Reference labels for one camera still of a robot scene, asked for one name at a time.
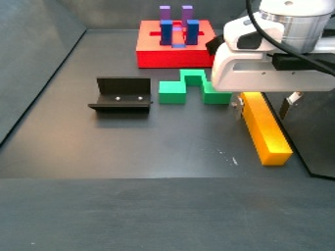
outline red base block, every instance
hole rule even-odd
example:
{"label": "red base block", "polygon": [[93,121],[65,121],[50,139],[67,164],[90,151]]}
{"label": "red base block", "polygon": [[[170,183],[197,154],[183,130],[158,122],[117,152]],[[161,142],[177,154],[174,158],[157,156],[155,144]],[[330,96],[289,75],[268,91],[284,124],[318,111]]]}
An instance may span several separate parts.
{"label": "red base block", "polygon": [[215,32],[207,20],[199,24],[198,45],[186,48],[173,48],[161,45],[161,21],[142,21],[137,46],[139,68],[210,68],[214,56],[210,56],[206,43],[215,37]]}

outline green l-shaped block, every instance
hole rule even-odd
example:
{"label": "green l-shaped block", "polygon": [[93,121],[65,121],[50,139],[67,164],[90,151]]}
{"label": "green l-shaped block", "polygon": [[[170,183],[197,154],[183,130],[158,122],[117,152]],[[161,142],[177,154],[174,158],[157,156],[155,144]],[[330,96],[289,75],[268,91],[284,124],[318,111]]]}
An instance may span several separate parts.
{"label": "green l-shaped block", "polygon": [[199,86],[202,88],[202,99],[205,104],[230,104],[233,93],[219,92],[207,80],[205,70],[182,69],[181,81],[161,81],[159,98],[161,104],[185,104],[186,86]]}

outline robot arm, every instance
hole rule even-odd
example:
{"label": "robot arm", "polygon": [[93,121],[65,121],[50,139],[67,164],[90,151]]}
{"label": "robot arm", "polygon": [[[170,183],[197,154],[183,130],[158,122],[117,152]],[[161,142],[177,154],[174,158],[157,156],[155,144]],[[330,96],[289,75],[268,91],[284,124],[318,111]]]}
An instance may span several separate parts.
{"label": "robot arm", "polygon": [[[334,70],[302,55],[310,53],[322,57],[328,53],[328,57],[334,56],[335,38],[321,39],[334,8],[334,0],[264,0],[260,12],[253,15],[262,30],[253,24],[252,16],[227,23],[226,43],[214,63],[214,87],[234,92],[334,89]],[[276,42],[269,42],[264,36],[270,36]],[[296,68],[296,64],[285,70],[278,69],[273,56],[284,51],[293,51],[302,60],[308,58],[316,62],[324,71],[313,70],[310,66]],[[288,57],[281,60],[282,65],[289,62]]]}

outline black cable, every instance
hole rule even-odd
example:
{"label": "black cable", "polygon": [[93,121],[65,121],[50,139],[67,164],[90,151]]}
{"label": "black cable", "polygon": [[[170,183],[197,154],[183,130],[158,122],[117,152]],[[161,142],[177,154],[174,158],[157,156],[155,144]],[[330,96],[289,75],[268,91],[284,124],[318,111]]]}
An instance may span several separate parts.
{"label": "black cable", "polygon": [[308,56],[305,56],[304,54],[300,54],[296,52],[296,49],[292,49],[288,45],[280,43],[268,33],[266,31],[262,29],[262,27],[260,26],[257,19],[254,18],[253,15],[253,10],[252,10],[252,0],[246,0],[246,11],[248,11],[248,15],[250,17],[250,20],[256,26],[256,29],[258,31],[258,33],[266,38],[266,40],[274,45],[277,46],[282,51],[285,51],[286,53],[292,54],[293,56],[296,56],[297,58],[302,59],[304,61],[306,61],[310,65],[313,65],[313,67],[321,71],[325,72],[330,75],[335,76],[335,71],[325,66],[322,63],[320,63],[318,61],[310,59]]}

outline yellow block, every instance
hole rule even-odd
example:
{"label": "yellow block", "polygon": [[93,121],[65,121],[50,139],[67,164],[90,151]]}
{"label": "yellow block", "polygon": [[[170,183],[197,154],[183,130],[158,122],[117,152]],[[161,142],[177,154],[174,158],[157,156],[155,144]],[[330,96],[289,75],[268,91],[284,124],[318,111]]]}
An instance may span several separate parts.
{"label": "yellow block", "polygon": [[264,166],[284,166],[293,149],[261,92],[244,92],[244,117]]}

